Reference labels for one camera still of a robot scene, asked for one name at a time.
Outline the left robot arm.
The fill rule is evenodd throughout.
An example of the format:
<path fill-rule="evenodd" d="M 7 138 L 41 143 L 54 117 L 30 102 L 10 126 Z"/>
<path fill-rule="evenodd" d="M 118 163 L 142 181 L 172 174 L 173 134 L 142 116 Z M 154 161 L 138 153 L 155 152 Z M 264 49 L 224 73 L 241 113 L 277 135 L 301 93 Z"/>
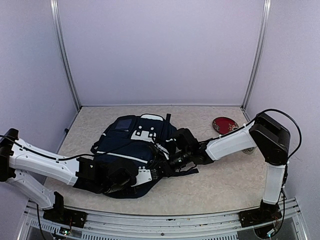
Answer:
<path fill-rule="evenodd" d="M 0 137 L 0 180 L 11 184 L 41 208 L 43 218 L 69 227 L 83 228 L 87 213 L 64 205 L 64 197 L 49 190 L 31 173 L 56 179 L 66 185 L 95 194 L 109 194 L 137 187 L 156 179 L 153 170 L 136 166 L 119 156 L 111 163 L 95 161 L 88 154 L 65 157 L 34 147 L 11 128 Z"/>

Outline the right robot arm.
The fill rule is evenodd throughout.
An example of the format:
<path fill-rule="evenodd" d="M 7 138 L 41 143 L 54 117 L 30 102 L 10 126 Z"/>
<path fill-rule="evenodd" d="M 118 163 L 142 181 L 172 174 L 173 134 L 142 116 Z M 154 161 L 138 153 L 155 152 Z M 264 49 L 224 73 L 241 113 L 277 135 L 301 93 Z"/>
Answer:
<path fill-rule="evenodd" d="M 266 174 L 261 200 L 259 206 L 238 213 L 240 224 L 248 228 L 282 221 L 285 209 L 280 207 L 279 201 L 284 194 L 290 158 L 299 147 L 290 150 L 290 131 L 272 118 L 270 113 L 281 114 L 298 126 L 287 113 L 269 108 L 259 112 L 243 126 L 203 141 L 198 141 L 189 129 L 181 128 L 169 138 L 177 151 L 165 156 L 156 169 L 163 175 L 173 176 L 189 163 L 209 165 L 237 153 L 258 154 Z"/>

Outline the navy blue backpack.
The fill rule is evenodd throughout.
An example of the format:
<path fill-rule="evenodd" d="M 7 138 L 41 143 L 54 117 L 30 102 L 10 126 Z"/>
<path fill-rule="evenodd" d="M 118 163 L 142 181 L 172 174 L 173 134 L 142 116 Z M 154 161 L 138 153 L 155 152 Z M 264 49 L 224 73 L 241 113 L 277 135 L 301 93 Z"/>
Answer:
<path fill-rule="evenodd" d="M 174 142 L 171 141 L 171 135 L 179 129 L 173 126 L 170 120 L 170 114 L 167 114 L 166 117 L 154 114 L 118 117 L 102 133 L 99 140 L 91 146 L 90 151 L 93 154 L 93 160 L 111 163 L 119 156 L 124 156 L 131 159 L 138 167 L 145 167 L 154 171 L 156 174 L 155 180 L 159 181 L 162 178 L 188 176 L 162 175 L 160 173 L 160 160 L 166 158 L 155 147 L 155 144 L 162 145 L 169 154 L 174 154 L 178 151 Z M 101 194 L 113 199 L 137 199 L 147 193 Z"/>

